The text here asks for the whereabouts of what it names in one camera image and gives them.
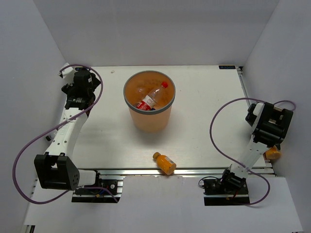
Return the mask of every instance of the white tabletop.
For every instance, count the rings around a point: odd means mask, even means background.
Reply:
[[[72,203],[69,192],[45,205],[30,204],[25,224],[35,233],[291,233],[302,231],[285,178],[267,178],[268,197],[253,207],[204,206],[198,179],[132,176],[123,181],[119,203]],[[251,202],[267,185],[247,178]],[[42,189],[33,199],[48,200],[60,190]]]
[[[178,168],[228,167],[231,162],[210,142],[208,129],[216,111],[226,102],[244,97],[235,69],[218,66],[94,67],[104,80],[104,92],[92,109],[74,148],[78,168],[155,168],[152,155],[169,156]],[[170,122],[160,133],[143,133],[132,122],[123,97],[133,74],[156,70],[176,86]],[[240,101],[223,110],[213,135],[219,147],[237,158],[250,139],[245,121],[247,104]],[[264,167],[261,158],[255,164]]]

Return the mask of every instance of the bottle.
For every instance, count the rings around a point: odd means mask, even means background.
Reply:
[[[268,149],[264,155],[266,156],[266,159],[279,159],[281,157],[281,152],[276,148],[276,146],[273,146]]]
[[[141,110],[151,110],[153,106],[162,98],[164,89],[168,87],[167,82],[163,82],[161,87],[156,87],[136,106]]]
[[[165,172],[167,175],[171,175],[176,169],[176,163],[170,160],[166,155],[162,155],[159,152],[154,153],[153,159],[156,164]]]

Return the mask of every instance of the orange bucket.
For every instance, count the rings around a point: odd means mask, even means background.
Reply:
[[[165,89],[162,99],[154,106],[155,110],[145,111],[136,108],[136,105],[153,88],[161,86],[162,82],[167,82],[168,87]],[[142,71],[134,74],[125,83],[123,94],[137,128],[155,133],[166,127],[175,99],[175,85],[167,75],[158,71]]]

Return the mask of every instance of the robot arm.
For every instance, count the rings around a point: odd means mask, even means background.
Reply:
[[[247,194],[246,178],[248,169],[271,147],[279,147],[284,140],[293,111],[281,109],[271,103],[253,103],[246,116],[246,121],[252,126],[251,139],[244,152],[237,159],[245,167],[235,163],[225,169],[221,179],[204,180],[205,194],[207,195],[236,195],[244,188]]]
[[[90,111],[73,120],[68,119],[95,101],[94,91],[100,81],[85,68],[79,68],[77,72],[71,68],[61,77],[68,82],[62,88],[67,100],[61,122],[67,120],[68,123],[57,130],[45,153],[36,156],[35,169],[42,188],[75,190],[82,185],[93,185],[96,179],[95,171],[78,170],[71,161],[79,132]]]

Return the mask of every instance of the white backdrop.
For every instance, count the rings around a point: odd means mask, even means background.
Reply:
[[[311,232],[310,64],[311,2],[282,0],[244,68],[245,86],[255,98],[297,104],[283,157],[274,168],[288,182],[304,232]]]
[[[244,65],[278,0],[34,0],[64,58]]]
[[[27,142],[55,123],[64,96],[57,71],[65,60],[32,0],[1,2],[0,60],[0,225],[1,232],[19,233],[28,202],[13,185],[13,161]],[[17,165],[27,195],[35,181],[34,158],[47,146],[39,140]]]

